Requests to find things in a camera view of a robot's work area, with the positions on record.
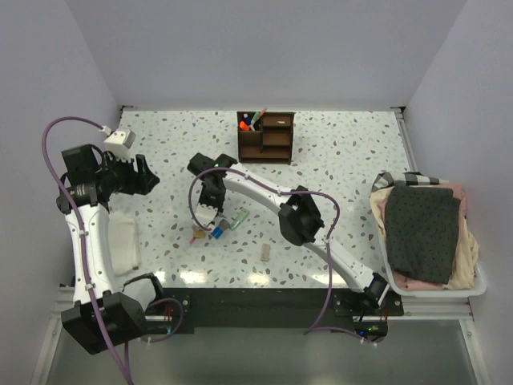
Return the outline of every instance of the gray wall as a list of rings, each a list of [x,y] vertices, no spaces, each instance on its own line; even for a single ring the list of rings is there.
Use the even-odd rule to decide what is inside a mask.
[[[465,0],[67,0],[119,103],[403,106]]]
[[[60,282],[73,257],[58,190],[42,160],[42,130],[79,115],[116,127],[117,107],[63,0],[0,2],[0,383],[29,383]],[[62,124],[50,150],[101,140]]]
[[[511,383],[513,2],[468,0],[406,109],[422,171],[466,186],[488,291],[473,300],[495,383]]]

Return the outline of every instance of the yellow object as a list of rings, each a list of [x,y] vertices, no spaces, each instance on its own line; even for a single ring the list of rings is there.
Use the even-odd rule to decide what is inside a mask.
[[[192,231],[192,236],[194,238],[205,238],[205,231],[203,231],[203,230],[194,230],[194,231]]]

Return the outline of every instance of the gray cloth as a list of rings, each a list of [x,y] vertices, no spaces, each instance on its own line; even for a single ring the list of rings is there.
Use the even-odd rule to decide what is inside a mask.
[[[447,284],[458,243],[460,202],[450,188],[394,188],[385,210],[392,269],[419,281]]]

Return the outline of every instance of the orange marker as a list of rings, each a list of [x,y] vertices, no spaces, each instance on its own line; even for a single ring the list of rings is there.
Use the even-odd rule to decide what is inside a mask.
[[[242,131],[249,131],[249,126],[245,122],[240,122],[239,127]]]

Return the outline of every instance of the pink cloth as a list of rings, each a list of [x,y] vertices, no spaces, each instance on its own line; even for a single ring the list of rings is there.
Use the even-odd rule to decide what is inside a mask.
[[[459,225],[459,236],[458,243],[463,239],[463,230],[465,229],[464,221],[465,215],[467,214],[467,196],[463,191],[463,186],[459,183],[446,183],[446,184],[432,184],[430,186],[412,186],[418,187],[430,187],[430,188],[450,188],[452,190],[452,196],[458,198],[461,203],[459,204],[458,212],[458,225]],[[385,208],[386,201],[378,205],[379,212],[382,216],[383,223],[385,222]],[[405,277],[404,275],[394,271],[395,284],[403,290],[441,290],[443,289],[442,284],[429,283],[424,281],[418,281]]]

